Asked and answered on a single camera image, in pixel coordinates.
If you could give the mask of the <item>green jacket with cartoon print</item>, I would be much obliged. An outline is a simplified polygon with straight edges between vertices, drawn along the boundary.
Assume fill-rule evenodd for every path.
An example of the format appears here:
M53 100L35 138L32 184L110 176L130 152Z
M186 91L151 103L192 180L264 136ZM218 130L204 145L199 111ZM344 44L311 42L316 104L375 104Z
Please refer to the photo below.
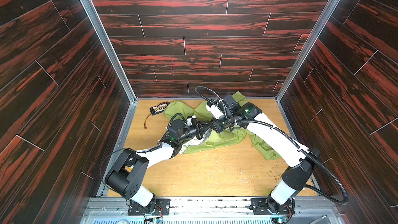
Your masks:
M206 109L206 104L207 101L202 101L200 105L198 105L196 108L191 108L189 105L183 103L182 101L174 101L168 105L163 115L168 120L171 120L175 114L181 113L185 118L195 115L199 121L210 121L212 118L212 114ZM264 157L264 159L276 160L281 157L273 148L271 148L270 145L268 145L260 137L244 128L237 128L233 131L225 130L221 133L212 131L209 138L201 144L190 146L188 144L184 144L180 153L190 154L237 145L247 136L250 137L253 147L258 150L258 152Z

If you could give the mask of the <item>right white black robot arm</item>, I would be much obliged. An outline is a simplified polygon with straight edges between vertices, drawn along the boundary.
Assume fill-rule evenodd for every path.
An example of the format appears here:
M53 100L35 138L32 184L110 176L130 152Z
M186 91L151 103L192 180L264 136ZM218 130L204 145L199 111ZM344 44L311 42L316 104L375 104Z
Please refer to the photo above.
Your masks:
M282 174L277 186L268 195L264 207L273 214L279 214L286 203L292 202L303 188L311 189L324 196L331 202L339 205L348 204L348 193L339 178L322 162L318 160L320 154L317 149L308 149L305 145L293 139L270 119L254 104L246 103L244 106L234 105L228 110L223 101L208 103L208 111L213 115L215 126L221 129L229 127L243 127L265 141L286 162L288 168ZM337 184L342 200L338 200L306 182L313 173L314 167L324 170Z

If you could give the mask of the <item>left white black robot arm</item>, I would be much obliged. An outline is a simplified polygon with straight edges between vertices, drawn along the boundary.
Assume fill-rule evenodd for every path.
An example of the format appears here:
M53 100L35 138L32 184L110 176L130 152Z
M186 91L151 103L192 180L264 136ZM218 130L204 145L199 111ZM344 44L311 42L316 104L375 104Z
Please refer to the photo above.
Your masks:
M174 158L190 141L205 141L211 134L210 123L175 119L169 122L158 145L147 150L124 149L105 176L105 185L145 214L155 210L157 197L143 186L148 168Z

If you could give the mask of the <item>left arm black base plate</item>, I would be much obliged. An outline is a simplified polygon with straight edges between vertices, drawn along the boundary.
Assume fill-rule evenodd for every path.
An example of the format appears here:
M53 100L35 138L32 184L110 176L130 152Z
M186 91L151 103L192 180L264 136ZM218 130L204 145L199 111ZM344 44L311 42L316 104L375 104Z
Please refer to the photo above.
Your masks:
M147 206L141 206L139 203L131 201L127 212L128 216L167 216L170 213L171 199L154 198Z

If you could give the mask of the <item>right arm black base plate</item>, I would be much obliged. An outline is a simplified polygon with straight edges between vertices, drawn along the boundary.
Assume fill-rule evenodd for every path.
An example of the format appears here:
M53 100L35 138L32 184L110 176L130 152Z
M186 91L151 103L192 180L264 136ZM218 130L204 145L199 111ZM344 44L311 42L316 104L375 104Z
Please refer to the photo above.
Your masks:
M252 198L249 209L255 215L292 215L294 213L294 198L289 198L285 204L279 204L271 198Z

